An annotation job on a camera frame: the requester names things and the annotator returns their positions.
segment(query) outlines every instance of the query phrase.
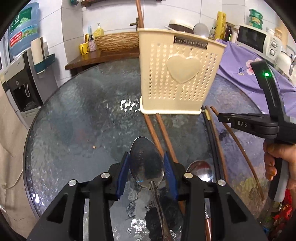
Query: red label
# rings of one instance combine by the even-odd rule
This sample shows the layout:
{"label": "red label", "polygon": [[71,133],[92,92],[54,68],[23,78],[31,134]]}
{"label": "red label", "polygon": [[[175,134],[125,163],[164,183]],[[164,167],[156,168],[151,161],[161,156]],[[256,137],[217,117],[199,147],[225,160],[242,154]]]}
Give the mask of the red label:
{"label": "red label", "polygon": [[18,41],[22,39],[22,32],[17,33],[10,39],[10,47],[15,45]]}

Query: white kettle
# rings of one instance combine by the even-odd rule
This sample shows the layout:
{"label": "white kettle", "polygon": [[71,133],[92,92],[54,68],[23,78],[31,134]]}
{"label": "white kettle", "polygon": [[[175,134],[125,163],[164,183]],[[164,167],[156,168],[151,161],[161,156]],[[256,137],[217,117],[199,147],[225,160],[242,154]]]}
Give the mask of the white kettle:
{"label": "white kettle", "polygon": [[296,60],[292,60],[285,52],[280,52],[275,59],[274,68],[290,82],[296,85]]}

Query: basket base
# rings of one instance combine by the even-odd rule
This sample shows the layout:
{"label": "basket base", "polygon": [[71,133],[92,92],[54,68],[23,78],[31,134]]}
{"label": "basket base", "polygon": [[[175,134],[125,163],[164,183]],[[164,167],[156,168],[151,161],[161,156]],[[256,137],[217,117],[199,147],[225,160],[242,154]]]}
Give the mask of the basket base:
{"label": "basket base", "polygon": [[202,110],[199,111],[192,111],[192,110],[145,110],[143,108],[142,96],[140,98],[140,110],[143,114],[148,115],[155,115],[156,113],[162,115],[199,115],[201,114]]}

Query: purple cloth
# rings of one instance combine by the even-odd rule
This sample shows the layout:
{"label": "purple cloth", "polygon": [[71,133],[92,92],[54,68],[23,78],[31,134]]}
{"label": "purple cloth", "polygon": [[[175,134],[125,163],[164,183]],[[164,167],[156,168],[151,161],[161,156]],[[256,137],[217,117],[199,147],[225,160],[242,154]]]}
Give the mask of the purple cloth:
{"label": "purple cloth", "polygon": [[[262,113],[269,113],[263,90],[259,87],[250,62],[258,61],[260,56],[232,42],[226,44],[217,74],[226,78],[242,90],[258,106]],[[279,84],[286,114],[296,117],[296,87],[271,67]]]}

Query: pink flower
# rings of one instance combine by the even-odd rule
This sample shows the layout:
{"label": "pink flower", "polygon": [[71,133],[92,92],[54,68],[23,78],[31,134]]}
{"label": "pink flower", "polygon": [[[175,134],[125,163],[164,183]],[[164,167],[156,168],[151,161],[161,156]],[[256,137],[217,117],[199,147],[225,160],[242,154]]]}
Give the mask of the pink flower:
{"label": "pink flower", "polygon": [[258,61],[261,61],[261,60],[262,60],[261,58],[256,58],[255,61],[252,60],[252,59],[250,59],[250,60],[248,60],[248,61],[246,62],[246,66],[248,67],[248,69],[247,69],[247,73],[248,73],[248,75],[252,75],[252,74],[254,74],[254,71],[252,70],[252,67],[251,67],[251,63],[252,63],[252,62],[258,62]]}

